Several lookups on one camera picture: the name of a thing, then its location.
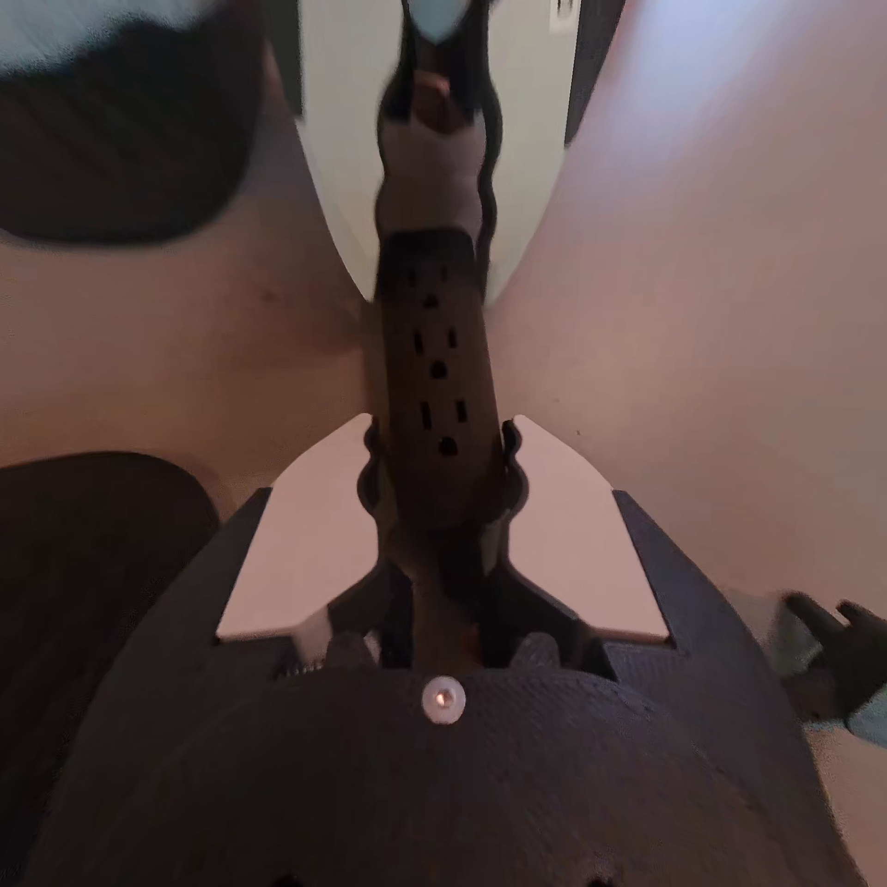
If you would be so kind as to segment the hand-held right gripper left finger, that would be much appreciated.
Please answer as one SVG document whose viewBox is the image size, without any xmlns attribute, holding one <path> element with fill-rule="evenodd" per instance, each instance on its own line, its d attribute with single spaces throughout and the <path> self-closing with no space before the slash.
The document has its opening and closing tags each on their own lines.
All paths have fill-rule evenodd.
<svg viewBox="0 0 887 887">
<path fill-rule="evenodd" d="M 381 551 L 378 425 L 349 420 L 273 483 L 216 628 L 222 643 L 288 638 L 302 666 L 338 634 L 376 637 L 387 667 L 413 662 L 413 589 Z"/>
</svg>

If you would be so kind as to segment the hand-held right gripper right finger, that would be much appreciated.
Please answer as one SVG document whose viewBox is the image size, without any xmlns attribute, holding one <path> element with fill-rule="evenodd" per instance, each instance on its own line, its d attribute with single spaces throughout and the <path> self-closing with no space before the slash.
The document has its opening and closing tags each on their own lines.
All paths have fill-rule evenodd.
<svg viewBox="0 0 887 887">
<path fill-rule="evenodd" d="M 613 486 L 524 415 L 503 439 L 506 508 L 479 617 L 486 663 L 506 666 L 533 634 L 553 640 L 562 667 L 609 667 L 608 643 L 670 650 Z"/>
</svg>

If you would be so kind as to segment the person's left forearm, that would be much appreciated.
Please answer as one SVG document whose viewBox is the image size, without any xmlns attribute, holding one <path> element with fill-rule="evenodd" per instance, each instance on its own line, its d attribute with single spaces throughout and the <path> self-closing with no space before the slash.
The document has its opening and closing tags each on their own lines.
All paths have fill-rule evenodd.
<svg viewBox="0 0 887 887">
<path fill-rule="evenodd" d="M 183 32 L 216 10 L 216 1 L 3 1 L 1 73 L 51 70 L 113 43 L 127 28 Z"/>
</svg>

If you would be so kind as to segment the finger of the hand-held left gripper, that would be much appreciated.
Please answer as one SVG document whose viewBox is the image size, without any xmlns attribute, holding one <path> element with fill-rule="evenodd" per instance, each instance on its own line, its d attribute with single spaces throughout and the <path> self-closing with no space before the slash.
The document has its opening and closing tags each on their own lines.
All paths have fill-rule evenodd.
<svg viewBox="0 0 887 887">
<path fill-rule="evenodd" d="M 476 251 L 486 307 L 536 234 L 566 152 L 579 3 L 472 2 L 484 135 Z"/>
<path fill-rule="evenodd" d="M 373 301 L 384 170 L 379 114 L 401 53 L 398 1 L 299 4 L 299 137 L 327 229 L 359 293 Z"/>
</svg>

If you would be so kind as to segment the black power strip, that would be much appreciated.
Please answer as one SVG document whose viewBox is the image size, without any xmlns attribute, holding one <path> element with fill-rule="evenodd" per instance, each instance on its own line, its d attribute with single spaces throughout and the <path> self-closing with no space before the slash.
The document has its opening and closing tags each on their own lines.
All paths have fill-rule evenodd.
<svg viewBox="0 0 887 887">
<path fill-rule="evenodd" d="M 431 531 L 494 522 L 503 442 L 472 238 L 458 229 L 388 237 L 375 301 L 399 515 Z"/>
</svg>

